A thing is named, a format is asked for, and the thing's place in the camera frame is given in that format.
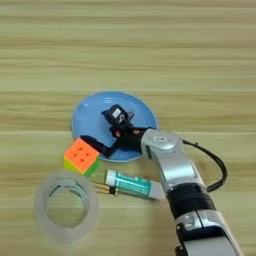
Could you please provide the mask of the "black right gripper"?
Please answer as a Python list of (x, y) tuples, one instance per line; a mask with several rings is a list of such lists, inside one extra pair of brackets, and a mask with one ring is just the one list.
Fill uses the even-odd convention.
[(91, 136), (81, 135), (80, 138), (106, 158), (109, 158), (118, 149), (142, 152), (141, 140), (147, 128), (135, 127), (128, 123), (122, 126), (112, 125), (109, 130), (115, 138), (115, 142), (110, 147)]

